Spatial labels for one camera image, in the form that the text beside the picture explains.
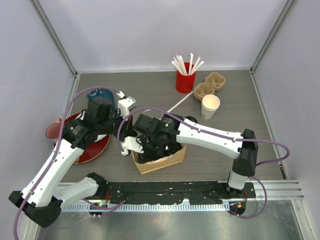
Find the brown paper bag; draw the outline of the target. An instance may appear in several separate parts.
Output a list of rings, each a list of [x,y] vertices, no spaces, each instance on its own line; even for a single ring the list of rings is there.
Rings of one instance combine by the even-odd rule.
[[[175,154],[163,157],[155,161],[151,162],[138,162],[138,154],[137,152],[132,152],[131,155],[133,157],[133,160],[135,162],[135,165],[139,172],[143,175],[149,172],[153,172],[155,170],[159,170],[168,166],[172,166],[178,163],[181,163],[184,160],[185,153],[186,153],[186,144],[185,143],[179,143],[181,144],[181,150],[176,152]]]

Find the stack of black cup lids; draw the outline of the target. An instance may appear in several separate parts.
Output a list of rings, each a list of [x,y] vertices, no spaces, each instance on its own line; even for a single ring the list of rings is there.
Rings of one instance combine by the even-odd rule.
[[[193,116],[186,116],[185,119],[188,119],[189,121],[193,122],[193,123],[198,123],[197,119]]]

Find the white straw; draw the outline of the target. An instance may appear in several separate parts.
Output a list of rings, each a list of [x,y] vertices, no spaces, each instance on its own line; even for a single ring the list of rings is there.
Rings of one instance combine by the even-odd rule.
[[[172,112],[175,108],[177,108],[181,103],[183,103],[187,98],[189,98],[193,94],[193,91],[189,92],[185,97],[183,97],[180,101],[178,101],[174,106],[172,106],[167,113]]]

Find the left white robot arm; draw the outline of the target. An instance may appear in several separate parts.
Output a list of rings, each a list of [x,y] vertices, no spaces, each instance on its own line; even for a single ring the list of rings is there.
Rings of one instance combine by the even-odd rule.
[[[90,145],[117,135],[121,122],[136,105],[134,98],[123,97],[114,108],[109,99],[98,97],[74,119],[63,121],[62,132],[45,164],[23,190],[13,191],[8,199],[42,228],[52,225],[62,210],[82,199],[102,199],[107,192],[107,181],[95,172],[63,190],[56,188]]]

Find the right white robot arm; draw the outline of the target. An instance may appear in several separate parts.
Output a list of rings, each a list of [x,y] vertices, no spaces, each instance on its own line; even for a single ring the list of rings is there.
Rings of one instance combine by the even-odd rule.
[[[233,198],[243,193],[245,182],[256,173],[258,144],[255,133],[227,132],[198,124],[193,117],[165,114],[161,119],[140,114],[133,125],[140,133],[141,159],[155,161],[175,154],[182,145],[195,145],[222,153],[233,164],[226,184],[226,193]]]

